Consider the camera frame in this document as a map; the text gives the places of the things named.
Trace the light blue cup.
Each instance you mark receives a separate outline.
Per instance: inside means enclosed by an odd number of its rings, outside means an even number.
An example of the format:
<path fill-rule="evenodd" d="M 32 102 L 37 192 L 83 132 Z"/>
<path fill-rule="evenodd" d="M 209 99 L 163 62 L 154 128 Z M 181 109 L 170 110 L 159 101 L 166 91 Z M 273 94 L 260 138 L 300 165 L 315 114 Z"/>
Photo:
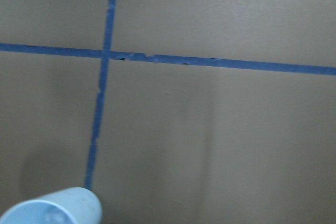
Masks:
<path fill-rule="evenodd" d="M 67 223 L 102 221 L 99 198 L 88 189 L 71 187 L 12 206 L 1 216 L 1 223 L 43 223 L 45 212 L 52 206 L 66 214 Z"/>

